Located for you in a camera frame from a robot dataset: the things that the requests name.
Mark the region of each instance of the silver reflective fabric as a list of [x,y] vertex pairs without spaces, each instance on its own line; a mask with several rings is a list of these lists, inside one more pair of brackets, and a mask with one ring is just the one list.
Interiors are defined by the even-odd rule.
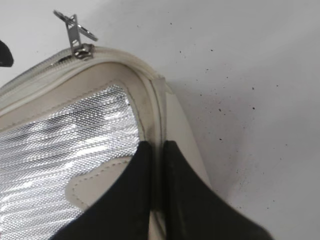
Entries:
[[47,240],[81,211],[65,198],[72,177],[132,156],[138,127],[113,85],[19,128],[0,133],[0,240]]

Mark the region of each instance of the metal ring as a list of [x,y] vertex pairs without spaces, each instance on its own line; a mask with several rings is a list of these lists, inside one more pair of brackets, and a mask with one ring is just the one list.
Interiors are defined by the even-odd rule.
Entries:
[[[74,23],[73,21],[70,19],[70,17],[67,17],[65,15],[63,15],[61,12],[54,10],[53,11],[54,15],[56,15],[59,19],[61,19],[62,21],[64,21],[66,24],[73,26]],[[79,28],[79,32],[82,33],[83,35],[85,35],[87,38],[93,40],[93,41],[98,41],[98,38],[90,31],[88,31],[86,28],[84,28],[83,26],[81,26],[80,24],[78,24],[78,28]]]

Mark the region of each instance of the metal zipper pull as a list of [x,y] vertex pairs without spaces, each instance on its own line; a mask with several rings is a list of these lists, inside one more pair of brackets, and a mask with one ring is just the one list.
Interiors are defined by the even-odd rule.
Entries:
[[78,24],[78,18],[76,14],[71,17],[63,15],[61,12],[54,10],[54,15],[65,22],[66,30],[69,37],[70,48],[72,55],[80,60],[89,60],[94,57],[94,45],[81,43],[80,33],[85,35],[87,38],[97,41],[98,38],[90,31],[85,29],[83,26]]

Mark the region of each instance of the zipper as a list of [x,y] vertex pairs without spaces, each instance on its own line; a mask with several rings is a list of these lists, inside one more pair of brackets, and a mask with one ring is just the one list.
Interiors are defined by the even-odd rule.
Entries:
[[0,116],[100,63],[113,62],[130,66],[136,74],[144,75],[149,80],[161,78],[144,61],[127,52],[93,45],[90,50],[92,58],[89,60],[76,58],[70,48],[62,50],[8,82],[0,88]]

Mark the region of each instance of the white backdrop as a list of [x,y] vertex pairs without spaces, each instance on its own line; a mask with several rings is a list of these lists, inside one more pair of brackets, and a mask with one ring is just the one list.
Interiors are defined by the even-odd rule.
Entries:
[[0,86],[69,46],[53,9],[166,76],[223,199],[276,239],[319,239],[319,1],[0,0]]

